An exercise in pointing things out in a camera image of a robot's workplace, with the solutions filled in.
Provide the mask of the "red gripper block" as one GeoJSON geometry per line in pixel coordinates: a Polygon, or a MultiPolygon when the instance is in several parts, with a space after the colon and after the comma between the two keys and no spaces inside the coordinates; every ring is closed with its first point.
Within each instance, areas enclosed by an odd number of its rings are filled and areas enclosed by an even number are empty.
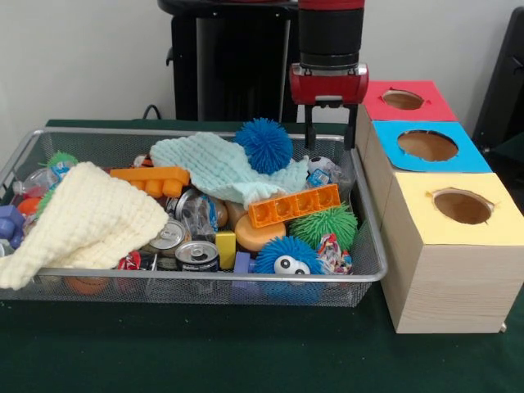
{"type": "Polygon", "coordinates": [[[315,70],[292,64],[290,67],[291,97],[297,105],[306,106],[306,146],[314,147],[316,130],[313,124],[313,106],[322,102],[347,105],[349,118],[346,127],[346,149],[355,147],[358,105],[368,90],[367,64],[342,70],[315,70]]]}

